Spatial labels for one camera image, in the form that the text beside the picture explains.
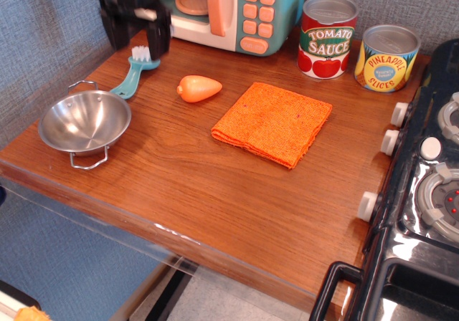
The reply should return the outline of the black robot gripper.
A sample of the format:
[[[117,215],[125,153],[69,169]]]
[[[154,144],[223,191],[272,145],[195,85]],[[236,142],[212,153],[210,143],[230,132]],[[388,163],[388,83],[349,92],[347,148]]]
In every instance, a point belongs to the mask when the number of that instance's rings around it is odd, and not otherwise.
[[[108,40],[115,51],[129,45],[128,20],[147,20],[146,33],[152,60],[169,52],[171,14],[161,0],[98,0]]]

